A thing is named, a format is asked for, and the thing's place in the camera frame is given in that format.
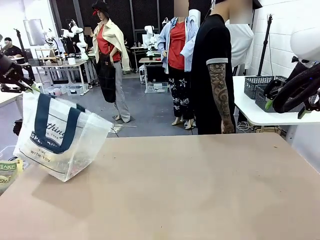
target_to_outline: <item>mannequin foot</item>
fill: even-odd
[[[171,125],[172,125],[172,126],[176,126],[176,125],[181,124],[181,123],[183,123],[183,122],[184,122],[184,120],[183,120],[182,117],[176,117],[176,118],[175,118],[175,121],[174,121],[173,123],[171,123]]]
[[[194,129],[196,127],[196,122],[194,119],[186,121],[185,130]]]

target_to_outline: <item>light blue shirt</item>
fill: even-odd
[[[174,17],[169,21],[162,29],[157,43],[158,50],[161,53],[161,61],[163,62],[164,72],[169,74],[168,57],[170,48],[170,32],[176,26],[178,18]],[[198,33],[198,25],[192,17],[185,18],[185,45],[181,51],[181,55],[184,56],[184,71],[191,72],[192,58],[194,55],[195,41]],[[167,51],[167,57],[163,56],[163,52]]]

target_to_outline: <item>gray pants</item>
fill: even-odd
[[[114,107],[118,110],[119,115],[125,123],[130,121],[130,112],[126,103],[125,93],[122,89],[122,68],[121,63],[116,62],[115,67],[115,102]]]

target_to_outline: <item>yellow coat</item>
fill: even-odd
[[[98,47],[97,36],[102,26],[103,26],[103,23],[101,21],[98,23],[98,26],[95,28],[93,39],[92,39],[93,52],[94,52],[97,63],[99,62],[99,47]],[[111,21],[111,19],[109,19],[109,21],[104,25],[102,37],[106,41],[114,45],[121,52],[122,70],[130,71],[129,56],[125,46],[124,34],[120,30],[120,28]]]

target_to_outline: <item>red shirt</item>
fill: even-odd
[[[170,67],[185,70],[185,57],[180,55],[186,44],[185,22],[176,23],[170,33],[170,47],[168,63]]]
[[[101,53],[108,55],[109,53],[112,52],[112,50],[115,48],[114,45],[112,45],[110,42],[108,42],[107,40],[105,40],[102,36],[102,32],[104,30],[104,27],[101,27],[98,36],[96,37],[96,40],[98,42],[98,46],[99,46],[99,50]],[[121,61],[121,55],[120,52],[117,51],[114,55],[113,55],[113,61]]]

